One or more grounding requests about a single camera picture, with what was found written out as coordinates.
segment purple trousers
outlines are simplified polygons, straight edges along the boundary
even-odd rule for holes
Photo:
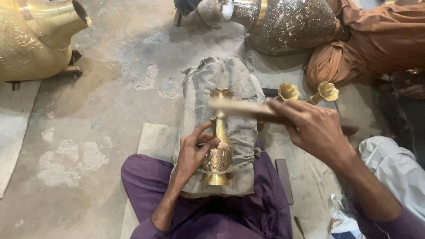
[[[260,141],[256,147],[264,151]],[[254,193],[244,197],[179,197],[169,232],[151,215],[167,190],[173,164],[134,154],[121,169],[122,182],[140,225],[131,238],[292,238],[282,182],[266,152],[254,160]]]

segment white cloth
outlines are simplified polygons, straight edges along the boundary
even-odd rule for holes
[[[425,170],[413,153],[383,136],[364,140],[359,151],[369,170],[425,224]]]
[[[251,75],[238,58],[221,60],[208,57],[199,66],[184,71],[185,104],[178,131],[178,139],[190,135],[200,123],[208,122],[213,113],[207,109],[206,102],[210,91],[215,88],[228,88],[234,92],[233,99],[247,99],[264,102],[265,96],[258,79]],[[227,135],[233,145],[227,186],[205,185],[200,182],[201,171],[195,172],[183,188],[181,195],[187,198],[220,196],[245,196],[252,194],[254,186],[254,144],[257,140],[257,120],[229,116],[226,121]],[[174,150],[174,163],[177,163],[180,141]]]

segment large engraved silver vase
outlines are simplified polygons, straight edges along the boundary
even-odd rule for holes
[[[244,25],[253,46],[266,54],[290,54],[346,40],[325,0],[233,0],[231,21]]]

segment wooden chisel handle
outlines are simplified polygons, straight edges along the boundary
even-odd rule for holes
[[[209,99],[207,107],[211,110],[222,110],[227,115],[255,118],[259,121],[275,122],[295,126],[288,118],[277,115],[268,105],[241,100]],[[352,136],[359,127],[349,119],[340,117],[341,129],[344,135]]]

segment man's left hand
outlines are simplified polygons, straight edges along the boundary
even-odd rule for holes
[[[211,122],[199,125],[191,135],[180,139],[180,153],[178,155],[176,174],[184,181],[195,173],[201,165],[206,154],[220,143],[219,138],[214,138],[213,134],[204,133],[204,130],[211,127]],[[205,143],[202,148],[196,147]]]

